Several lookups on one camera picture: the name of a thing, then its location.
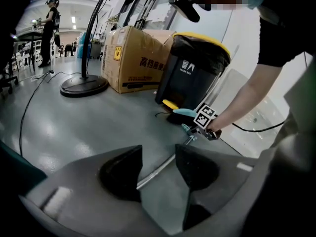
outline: silver rod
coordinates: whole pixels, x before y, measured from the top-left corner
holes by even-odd
[[[184,143],[184,145],[190,144],[193,140],[195,140],[195,136],[191,135]],[[152,180],[155,176],[157,176],[163,169],[165,169],[170,163],[173,162],[173,160],[176,158],[176,154],[173,154],[171,157],[169,157],[162,165],[160,165],[156,170],[154,170],[152,173],[150,173],[148,176],[146,176],[143,180],[139,181],[137,183],[137,189],[141,189],[143,186],[145,186],[150,180]]]

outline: yellow trash can rim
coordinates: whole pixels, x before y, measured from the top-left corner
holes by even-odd
[[[215,38],[211,38],[211,37],[203,35],[203,34],[196,34],[196,33],[191,33],[191,32],[174,33],[172,35],[172,37],[175,37],[177,35],[194,37],[194,38],[197,38],[197,39],[205,40],[205,41],[210,42],[212,44],[215,44],[217,46],[220,46],[222,49],[224,49],[228,53],[229,57],[231,57],[231,53],[228,51],[228,49],[220,41],[218,41]]]

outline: black trash bag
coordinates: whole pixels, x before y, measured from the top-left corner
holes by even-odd
[[[170,52],[215,75],[222,73],[231,62],[229,54],[220,46],[183,35],[176,35],[173,38]]]

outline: trash can logo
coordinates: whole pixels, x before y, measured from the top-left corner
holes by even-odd
[[[186,74],[189,74],[191,75],[191,72],[193,72],[194,68],[195,68],[195,65],[193,63],[190,64],[190,66],[188,67],[188,64],[189,62],[186,61],[186,60],[183,60],[183,63],[182,63],[182,69],[180,69],[180,71],[186,73]]]

